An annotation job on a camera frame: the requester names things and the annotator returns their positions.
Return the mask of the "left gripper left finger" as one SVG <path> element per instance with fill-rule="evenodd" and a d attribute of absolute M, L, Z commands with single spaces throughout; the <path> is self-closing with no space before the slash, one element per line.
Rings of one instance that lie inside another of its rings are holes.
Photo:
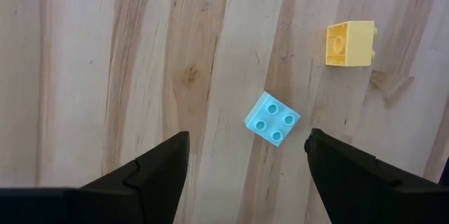
<path fill-rule="evenodd" d="M 187 177 L 181 131 L 93 182 L 1 189 L 2 223 L 172 223 Z"/>

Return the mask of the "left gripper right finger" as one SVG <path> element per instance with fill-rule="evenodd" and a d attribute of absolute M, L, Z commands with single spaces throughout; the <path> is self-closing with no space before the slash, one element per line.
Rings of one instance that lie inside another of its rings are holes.
<path fill-rule="evenodd" d="M 312 129 L 304 144 L 332 223 L 447 223 L 448 188 Z"/>

